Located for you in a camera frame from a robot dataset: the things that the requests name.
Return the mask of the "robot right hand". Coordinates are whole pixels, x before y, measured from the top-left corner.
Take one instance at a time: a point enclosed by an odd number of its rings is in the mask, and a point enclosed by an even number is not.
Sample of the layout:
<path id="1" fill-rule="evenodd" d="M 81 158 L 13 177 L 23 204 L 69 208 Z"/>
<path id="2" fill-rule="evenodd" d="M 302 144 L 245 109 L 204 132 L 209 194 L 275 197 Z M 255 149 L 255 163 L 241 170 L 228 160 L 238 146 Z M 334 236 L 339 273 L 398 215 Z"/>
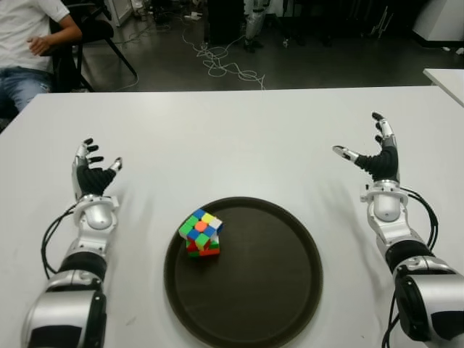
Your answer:
<path id="1" fill-rule="evenodd" d="M 388 180 L 399 183 L 399 156 L 394 131 L 383 115 L 372 112 L 371 116 L 376 121 L 375 127 L 379 131 L 375 136 L 376 142 L 381 147 L 378 154 L 359 154 L 340 145 L 332 146 L 332 150 L 341 158 L 367 172 L 374 182 Z"/>

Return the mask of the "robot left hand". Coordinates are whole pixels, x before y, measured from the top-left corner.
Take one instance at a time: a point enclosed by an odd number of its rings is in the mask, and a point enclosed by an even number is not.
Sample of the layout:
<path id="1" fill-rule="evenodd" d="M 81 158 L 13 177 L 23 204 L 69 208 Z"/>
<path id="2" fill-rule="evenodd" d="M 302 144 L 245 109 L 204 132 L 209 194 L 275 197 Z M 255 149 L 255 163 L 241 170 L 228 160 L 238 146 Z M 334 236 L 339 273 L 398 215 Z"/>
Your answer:
<path id="1" fill-rule="evenodd" d="M 102 156 L 91 156 L 91 153 L 98 149 L 99 146 L 94 143 L 94 139 L 87 138 L 80 143 L 75 153 L 71 177 L 76 201 L 88 195 L 103 196 L 107 187 L 123 168 L 122 157 L 116 158 L 107 169 L 92 167 L 92 164 L 104 160 Z"/>

